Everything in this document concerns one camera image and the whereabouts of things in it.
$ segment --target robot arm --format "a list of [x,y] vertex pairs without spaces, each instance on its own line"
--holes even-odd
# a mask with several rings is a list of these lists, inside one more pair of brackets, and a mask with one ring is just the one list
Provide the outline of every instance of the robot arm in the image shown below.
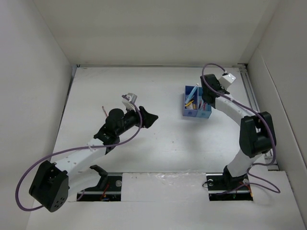
[[105,152],[108,154],[119,143],[119,136],[125,131],[133,126],[149,128],[158,119],[157,115],[148,113],[140,106],[141,122],[139,114],[133,110],[137,96],[129,93],[126,98],[128,100],[124,99],[123,103],[127,112],[124,114],[121,109],[111,110],[106,123],[87,143],[88,148],[76,150],[54,163],[45,161],[40,164],[29,194],[50,212],[58,210],[72,194],[88,187],[103,189],[106,186],[108,173],[97,165],[91,165],[104,155],[95,146],[108,145]]
[[[227,88],[235,79],[232,74],[225,74],[219,80],[213,74],[205,75],[206,82],[214,90],[221,94],[227,94],[231,99],[233,97],[229,94]],[[203,89],[203,100],[213,108],[225,113],[240,126],[240,150],[235,158],[224,168],[223,172],[224,183],[230,190],[236,188],[237,183],[246,177],[247,170],[261,154],[268,152],[272,148],[271,141],[268,137],[267,130],[255,114],[212,92],[204,83],[202,77],[201,85]],[[259,114],[269,125],[276,145],[271,115],[267,112]]]

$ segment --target white table surface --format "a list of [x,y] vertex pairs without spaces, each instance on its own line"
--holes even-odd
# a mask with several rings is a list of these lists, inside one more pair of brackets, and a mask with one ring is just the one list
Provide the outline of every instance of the white table surface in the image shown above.
[[[230,92],[248,104],[238,69],[228,71],[237,77]],[[55,151],[86,144],[104,124],[101,106],[108,111],[124,108],[121,95],[132,92],[138,95],[137,105],[159,119],[95,164],[108,172],[184,173],[125,173],[121,202],[66,202],[55,213],[35,211],[27,230],[305,229],[285,172],[252,169],[278,185],[279,195],[252,187],[254,202],[209,201],[201,172],[222,172],[233,159],[239,148],[239,127],[215,110],[208,120],[182,117],[184,85],[200,82],[200,73],[200,68],[79,68]],[[206,73],[221,72],[212,68]],[[129,130],[121,139],[135,131]]]
[[[227,70],[237,77],[230,92],[248,104],[239,70]],[[208,68],[206,73],[223,72]],[[136,105],[159,119],[95,164],[107,172],[221,172],[239,150],[239,127],[216,110],[208,120],[182,116],[184,87],[200,84],[200,75],[201,68],[78,68],[55,151],[84,146],[105,123],[102,105],[107,112],[125,109],[121,96],[132,92],[138,95]],[[136,130],[120,139],[128,139]]]

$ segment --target white enclosure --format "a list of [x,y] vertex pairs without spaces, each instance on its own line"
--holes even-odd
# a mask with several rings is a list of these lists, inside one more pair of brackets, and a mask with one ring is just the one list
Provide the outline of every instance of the white enclosure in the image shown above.
[[74,64],[248,63],[278,0],[34,0]]
[[[227,68],[227,71],[236,77],[229,91],[248,104],[239,69]],[[32,212],[27,230],[53,230],[61,226],[67,230],[83,230],[85,226],[125,230],[202,230],[204,226],[222,230],[227,226],[241,230],[246,228],[245,224],[249,229],[303,230],[285,172],[272,172],[265,167],[254,167],[251,171],[277,184],[282,191],[279,195],[252,187],[253,202],[209,201],[207,189],[202,187],[204,173],[222,172],[235,157],[239,150],[239,126],[218,110],[213,110],[208,120],[181,115],[183,85],[199,81],[200,72],[201,68],[183,67],[78,68],[55,151],[83,145],[84,140],[91,139],[104,123],[101,105],[107,111],[123,108],[119,93],[127,89],[138,95],[137,105],[159,118],[149,129],[141,129],[131,142],[115,147],[107,155],[103,156],[105,149],[97,151],[102,157],[93,164],[110,173],[126,172],[121,202],[107,202],[107,205],[75,202],[75,196],[71,196],[70,202],[52,213],[51,218],[47,210]],[[208,68],[206,73],[219,76],[222,71]],[[136,130],[134,127],[125,132],[121,140]],[[52,157],[51,161],[69,161],[65,157],[68,154]]]

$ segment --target blue pen holder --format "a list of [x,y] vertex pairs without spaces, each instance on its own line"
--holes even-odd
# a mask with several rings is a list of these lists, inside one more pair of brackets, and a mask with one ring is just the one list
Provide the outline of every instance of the blue pen holder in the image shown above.
[[192,116],[192,117],[202,117],[202,118],[209,118],[212,113],[211,105],[205,102],[205,106],[203,106],[202,102],[202,87],[198,87],[198,89],[194,93],[194,104],[196,104],[196,109],[187,109],[185,108],[185,100],[186,97],[191,93],[194,86],[186,85],[185,93],[183,98],[183,115],[184,116]]

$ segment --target purple cable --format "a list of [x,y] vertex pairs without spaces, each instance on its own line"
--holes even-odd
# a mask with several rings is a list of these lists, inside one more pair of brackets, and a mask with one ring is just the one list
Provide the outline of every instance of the purple cable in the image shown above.
[[84,195],[85,190],[82,191],[82,194],[78,197],[77,201],[81,200],[82,196]]
[[[264,124],[264,127],[265,127],[265,129],[267,130],[267,132],[268,132],[268,135],[269,135],[269,138],[270,138],[270,141],[271,141],[271,144],[272,144],[272,150],[273,150],[273,158],[272,158],[272,161],[271,161],[270,163],[267,163],[267,164],[264,164],[264,163],[254,163],[254,164],[251,165],[251,167],[252,167],[252,166],[255,166],[255,165],[268,166],[268,165],[274,164],[274,162],[275,162],[275,160],[276,160],[276,146],[275,146],[273,134],[272,134],[272,132],[271,132],[271,130],[270,130],[268,124],[266,123],[266,121],[263,119],[263,117],[262,117],[257,111],[255,111],[255,110],[253,110],[253,109],[251,109],[251,108],[248,108],[247,106],[241,104],[240,102],[237,102],[236,100],[233,100],[232,98],[230,98],[230,97],[228,97],[228,96],[226,96],[226,95],[224,95],[224,94],[221,94],[221,93],[219,93],[218,91],[214,90],[214,89],[207,83],[207,81],[206,81],[206,79],[205,79],[205,76],[204,76],[205,68],[206,68],[208,65],[217,66],[217,67],[221,68],[221,69],[224,71],[224,73],[227,73],[227,71],[226,71],[222,66],[220,66],[220,65],[218,65],[218,64],[215,64],[215,63],[208,63],[208,64],[205,64],[205,65],[203,66],[203,68],[202,68],[202,71],[201,71],[201,77],[202,77],[203,82],[206,84],[206,86],[207,86],[212,92],[214,92],[215,94],[217,94],[217,95],[219,95],[219,96],[221,96],[221,97],[224,97],[224,98],[228,99],[229,101],[231,101],[232,103],[234,103],[234,104],[236,104],[236,105],[238,105],[238,106],[240,106],[240,107],[242,107],[242,108],[244,108],[244,109],[246,109],[246,110],[249,110],[249,111],[251,111],[252,113],[254,113],[254,114],[259,118],[259,120]],[[233,192],[233,191],[235,191],[235,190],[238,190],[239,188],[241,188],[241,187],[243,187],[243,186],[246,186],[246,185],[257,185],[257,186],[260,186],[260,187],[262,187],[262,188],[268,189],[268,190],[270,190],[270,191],[272,191],[272,192],[274,192],[274,193],[280,193],[280,189],[279,189],[276,185],[274,185],[272,182],[269,182],[269,181],[267,181],[267,180],[265,180],[265,179],[263,179],[263,178],[261,178],[261,177],[258,177],[258,176],[255,176],[255,175],[251,174],[251,173],[249,172],[249,170],[251,169],[251,167],[248,168],[248,170],[247,170],[247,174],[248,174],[248,175],[250,175],[250,176],[252,176],[252,177],[255,177],[255,178],[259,179],[259,180],[262,180],[262,181],[264,181],[264,182],[266,182],[266,183],[269,183],[269,184],[272,185],[274,188],[276,188],[276,190],[273,190],[273,189],[271,189],[271,188],[268,188],[268,187],[263,186],[263,185],[258,184],[258,183],[246,183],[246,184],[242,184],[242,185],[238,186],[237,188],[232,189],[232,190],[230,190],[230,191],[226,191],[226,192],[223,192],[223,193],[218,193],[218,195],[228,194],[228,193]]]
[[[125,96],[125,95],[122,95],[122,98],[126,99],[127,101],[129,101],[129,99]],[[113,144],[113,145],[97,145],[97,146],[90,146],[91,148],[95,148],[95,149],[99,149],[99,148],[108,148],[108,147],[115,147],[115,146],[119,146],[119,145],[123,145],[123,144],[126,144],[127,142],[131,141],[133,138],[135,138],[135,136],[139,133],[140,129],[142,128],[142,115],[138,109],[138,107],[133,103],[133,102],[130,102],[136,112],[138,113],[139,117],[140,117],[140,126],[138,128],[138,130],[135,132],[135,134],[130,137],[128,140],[125,140],[121,143],[118,143],[118,144]],[[66,150],[62,150],[60,152],[55,152],[55,153],[52,153],[52,154],[49,154],[43,158],[41,158],[40,160],[38,160],[37,162],[35,162],[30,168],[28,168],[25,173],[21,176],[17,186],[16,186],[16,190],[15,190],[15,200],[16,200],[16,203],[17,203],[17,206],[23,210],[23,211],[27,211],[27,212],[31,212],[31,211],[35,211],[35,210],[38,210],[40,208],[42,208],[43,206],[38,206],[38,207],[34,207],[34,208],[26,208],[24,207],[21,203],[20,203],[20,200],[19,200],[19,190],[20,190],[20,186],[21,186],[21,183],[23,182],[23,180],[25,179],[25,177],[29,174],[29,172],[35,167],[37,166],[39,163],[49,159],[50,157],[53,157],[53,156],[57,156],[57,155],[60,155],[62,153],[65,153],[65,152],[70,152],[70,151],[76,151],[76,150],[85,150],[85,149],[88,149],[89,146],[82,146],[82,147],[76,147],[76,148],[72,148],[72,149],[66,149]]]

